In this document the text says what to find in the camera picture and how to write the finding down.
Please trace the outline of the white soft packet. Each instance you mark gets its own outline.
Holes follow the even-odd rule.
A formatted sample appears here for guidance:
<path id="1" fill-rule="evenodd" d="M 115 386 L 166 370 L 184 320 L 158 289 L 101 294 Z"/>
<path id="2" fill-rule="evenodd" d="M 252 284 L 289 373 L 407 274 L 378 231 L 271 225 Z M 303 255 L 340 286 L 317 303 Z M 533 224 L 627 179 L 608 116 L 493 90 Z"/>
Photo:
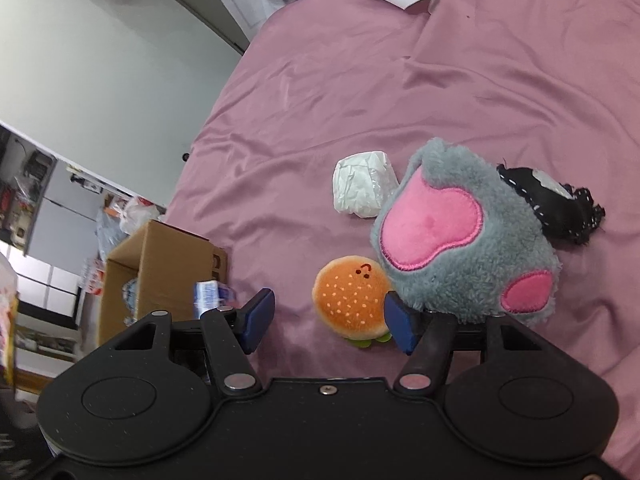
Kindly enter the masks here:
<path id="1" fill-rule="evenodd" d="M 332 177 L 333 207 L 339 214 L 375 218 L 398 188 L 394 168 L 382 151 L 340 159 Z"/>

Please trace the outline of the cardboard box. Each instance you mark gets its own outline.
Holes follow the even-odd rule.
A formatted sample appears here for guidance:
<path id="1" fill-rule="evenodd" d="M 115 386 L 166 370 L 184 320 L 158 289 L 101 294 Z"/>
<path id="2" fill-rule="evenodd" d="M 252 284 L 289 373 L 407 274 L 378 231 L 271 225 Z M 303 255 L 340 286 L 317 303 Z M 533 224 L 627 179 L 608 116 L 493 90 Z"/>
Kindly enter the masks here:
<path id="1" fill-rule="evenodd" d="M 126 330 L 122 285 L 136 278 L 137 320 L 157 310 L 175 321 L 194 315 L 194 285 L 228 281 L 227 253 L 204 237 L 151 220 L 121 242 L 105 263 L 96 343 Z"/>

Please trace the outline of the grey pink plush paw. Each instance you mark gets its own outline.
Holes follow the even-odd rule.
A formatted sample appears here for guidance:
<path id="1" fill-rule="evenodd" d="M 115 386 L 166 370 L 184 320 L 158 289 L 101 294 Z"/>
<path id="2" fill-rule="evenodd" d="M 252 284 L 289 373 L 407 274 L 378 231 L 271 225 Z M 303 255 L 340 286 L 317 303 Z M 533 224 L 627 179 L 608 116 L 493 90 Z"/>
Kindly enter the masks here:
<path id="1" fill-rule="evenodd" d="M 561 263 L 523 197 L 462 145 L 429 140 L 373 223 L 376 258 L 401 301 L 462 323 L 555 308 Z"/>

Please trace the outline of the pink bed sheet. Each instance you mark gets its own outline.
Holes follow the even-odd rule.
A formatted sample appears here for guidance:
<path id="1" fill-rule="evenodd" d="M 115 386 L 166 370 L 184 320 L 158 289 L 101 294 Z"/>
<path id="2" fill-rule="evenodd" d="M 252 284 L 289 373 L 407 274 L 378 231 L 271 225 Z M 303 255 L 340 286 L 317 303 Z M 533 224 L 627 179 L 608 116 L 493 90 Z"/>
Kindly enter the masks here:
<path id="1" fill-rule="evenodd" d="M 298 0 L 265 22 L 195 139 L 167 220 L 229 257 L 239 300 L 276 316 L 252 356 L 275 377 L 393 377 L 393 344 L 360 350 L 311 302 L 327 262 L 372 255 L 370 222 L 338 214 L 343 157 L 398 174 L 438 136 L 495 164 L 589 188 L 606 216 L 559 250 L 544 338 L 620 402 L 605 458 L 639 474 L 639 0 Z"/>

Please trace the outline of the blue tissue pack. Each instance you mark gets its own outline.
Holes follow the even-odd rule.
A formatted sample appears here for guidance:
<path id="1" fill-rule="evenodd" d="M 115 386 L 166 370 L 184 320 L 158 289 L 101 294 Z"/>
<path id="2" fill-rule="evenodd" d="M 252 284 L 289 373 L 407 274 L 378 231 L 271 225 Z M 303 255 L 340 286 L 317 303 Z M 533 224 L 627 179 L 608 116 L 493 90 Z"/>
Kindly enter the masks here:
<path id="1" fill-rule="evenodd" d="M 210 310 L 228 312 L 239 309 L 235 292 L 220 281 L 197 282 L 194 285 L 194 315 L 200 318 Z"/>

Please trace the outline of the burger plush toy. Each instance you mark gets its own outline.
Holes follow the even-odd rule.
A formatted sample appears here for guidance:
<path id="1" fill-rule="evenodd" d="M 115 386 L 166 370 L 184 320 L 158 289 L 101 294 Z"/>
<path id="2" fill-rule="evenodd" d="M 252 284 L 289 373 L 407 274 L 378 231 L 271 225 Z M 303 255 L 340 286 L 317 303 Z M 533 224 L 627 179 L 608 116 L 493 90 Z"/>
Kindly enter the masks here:
<path id="1" fill-rule="evenodd" d="M 357 348 L 392 339 L 384 318 L 384 300 L 392 285 L 382 266 L 361 256 L 327 263 L 314 280 L 312 302 L 323 322 Z"/>

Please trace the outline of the black lace fabric pouch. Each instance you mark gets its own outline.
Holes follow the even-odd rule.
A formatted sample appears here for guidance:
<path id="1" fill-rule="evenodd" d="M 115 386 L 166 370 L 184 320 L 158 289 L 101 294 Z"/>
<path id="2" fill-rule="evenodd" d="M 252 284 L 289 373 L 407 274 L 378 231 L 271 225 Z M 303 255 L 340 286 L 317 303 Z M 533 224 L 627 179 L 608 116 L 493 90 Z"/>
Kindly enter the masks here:
<path id="1" fill-rule="evenodd" d="M 552 240 L 585 245 L 605 219 L 588 188 L 560 183 L 544 171 L 529 167 L 497 166 L 500 179 L 524 198 Z"/>

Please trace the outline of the grey mailer bag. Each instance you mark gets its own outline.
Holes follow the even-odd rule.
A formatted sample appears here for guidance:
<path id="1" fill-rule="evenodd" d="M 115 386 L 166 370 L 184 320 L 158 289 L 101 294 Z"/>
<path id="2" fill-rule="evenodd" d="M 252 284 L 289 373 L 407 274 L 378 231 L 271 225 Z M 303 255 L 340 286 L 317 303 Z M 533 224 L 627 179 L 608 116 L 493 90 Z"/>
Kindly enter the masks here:
<path id="1" fill-rule="evenodd" d="M 108 254 L 127 237 L 119 226 L 119 220 L 100 209 L 96 214 L 96 238 L 101 260 L 105 261 Z"/>

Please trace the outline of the red white bottle pack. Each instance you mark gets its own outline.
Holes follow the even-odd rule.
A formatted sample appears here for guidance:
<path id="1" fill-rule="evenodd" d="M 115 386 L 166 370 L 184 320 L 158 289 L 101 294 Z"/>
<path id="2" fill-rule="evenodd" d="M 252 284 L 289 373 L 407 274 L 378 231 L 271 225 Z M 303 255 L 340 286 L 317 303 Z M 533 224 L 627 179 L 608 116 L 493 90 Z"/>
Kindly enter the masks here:
<path id="1" fill-rule="evenodd" d="M 86 294 L 100 296 L 104 286 L 104 263 L 100 258 L 87 259 L 82 268 L 80 286 Z"/>

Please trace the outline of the blue grey knitted cloth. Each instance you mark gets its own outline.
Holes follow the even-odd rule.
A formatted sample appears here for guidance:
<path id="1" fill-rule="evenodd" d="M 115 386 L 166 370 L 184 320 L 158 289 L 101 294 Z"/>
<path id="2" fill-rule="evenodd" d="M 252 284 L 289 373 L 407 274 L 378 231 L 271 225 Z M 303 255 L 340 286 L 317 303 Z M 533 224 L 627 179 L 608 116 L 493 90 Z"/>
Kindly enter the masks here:
<path id="1" fill-rule="evenodd" d="M 126 326 L 130 326 L 137 321 L 137 289 L 138 280 L 136 278 L 122 285 L 122 300 L 124 300 L 127 309 L 124 319 Z"/>

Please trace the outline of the white plastic bag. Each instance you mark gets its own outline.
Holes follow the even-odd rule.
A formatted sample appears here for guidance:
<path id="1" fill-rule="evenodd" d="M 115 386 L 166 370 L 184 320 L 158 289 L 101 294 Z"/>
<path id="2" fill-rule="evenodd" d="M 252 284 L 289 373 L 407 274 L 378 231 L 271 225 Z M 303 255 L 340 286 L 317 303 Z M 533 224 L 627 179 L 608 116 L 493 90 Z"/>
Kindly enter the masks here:
<path id="1" fill-rule="evenodd" d="M 127 235 L 134 234 L 146 222 L 160 218 L 157 206 L 145 198 L 133 197 L 125 205 L 119 220 L 119 229 Z"/>

